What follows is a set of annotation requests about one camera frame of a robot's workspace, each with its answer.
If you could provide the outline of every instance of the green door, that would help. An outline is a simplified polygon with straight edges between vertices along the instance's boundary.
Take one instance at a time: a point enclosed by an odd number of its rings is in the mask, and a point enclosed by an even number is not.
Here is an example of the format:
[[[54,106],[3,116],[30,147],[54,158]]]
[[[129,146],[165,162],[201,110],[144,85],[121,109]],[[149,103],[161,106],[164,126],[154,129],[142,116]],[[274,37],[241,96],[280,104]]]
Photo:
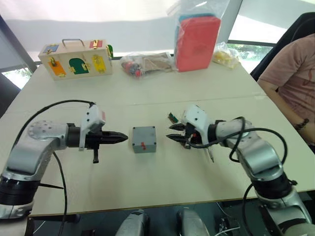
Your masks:
[[[87,69],[84,61],[80,58],[72,58],[69,60],[69,65],[71,67],[72,72],[75,75],[78,74],[85,74],[88,73],[89,70]]]

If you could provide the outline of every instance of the orange panel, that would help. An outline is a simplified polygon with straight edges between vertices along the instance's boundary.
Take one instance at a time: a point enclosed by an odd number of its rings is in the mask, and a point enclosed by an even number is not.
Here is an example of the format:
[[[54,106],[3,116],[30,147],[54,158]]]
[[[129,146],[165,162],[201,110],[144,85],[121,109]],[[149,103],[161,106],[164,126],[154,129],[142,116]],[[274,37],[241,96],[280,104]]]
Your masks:
[[[64,77],[66,75],[66,72],[64,71],[59,61],[55,61],[55,66],[53,66],[51,62],[48,62],[48,64],[53,69],[55,75],[60,77]]]

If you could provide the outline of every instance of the plastic bag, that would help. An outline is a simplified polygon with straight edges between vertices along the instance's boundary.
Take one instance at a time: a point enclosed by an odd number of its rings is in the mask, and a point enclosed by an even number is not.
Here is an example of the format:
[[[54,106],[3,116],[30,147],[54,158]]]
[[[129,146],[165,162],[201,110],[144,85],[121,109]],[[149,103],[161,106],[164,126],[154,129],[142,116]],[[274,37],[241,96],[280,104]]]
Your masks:
[[[239,55],[236,49],[228,48],[227,44],[222,42],[216,45],[212,60],[233,69],[240,63]]]
[[[120,59],[124,71],[134,77],[141,77],[152,71],[172,71],[174,60],[169,53],[130,54]]]
[[[229,0],[179,0],[167,10],[175,16],[174,59],[178,71],[209,66]]]

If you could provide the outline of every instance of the small gray cube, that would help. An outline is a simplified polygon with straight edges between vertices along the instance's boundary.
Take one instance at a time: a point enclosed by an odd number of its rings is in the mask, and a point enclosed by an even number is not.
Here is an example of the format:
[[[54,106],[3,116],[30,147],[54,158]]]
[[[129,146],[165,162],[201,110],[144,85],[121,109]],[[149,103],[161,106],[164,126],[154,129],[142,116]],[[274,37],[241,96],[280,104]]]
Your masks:
[[[132,147],[134,153],[156,152],[157,138],[155,126],[134,127]]]

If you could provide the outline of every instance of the wooden box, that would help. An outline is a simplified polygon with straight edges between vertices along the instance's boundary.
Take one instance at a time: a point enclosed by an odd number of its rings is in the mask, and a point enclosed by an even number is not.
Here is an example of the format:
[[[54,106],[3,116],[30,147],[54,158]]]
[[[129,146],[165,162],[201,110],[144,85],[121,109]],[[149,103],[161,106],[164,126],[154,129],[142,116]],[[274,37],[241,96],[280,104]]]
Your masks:
[[[62,43],[45,45],[38,57],[54,80],[112,74],[111,56],[104,39],[63,39]]]

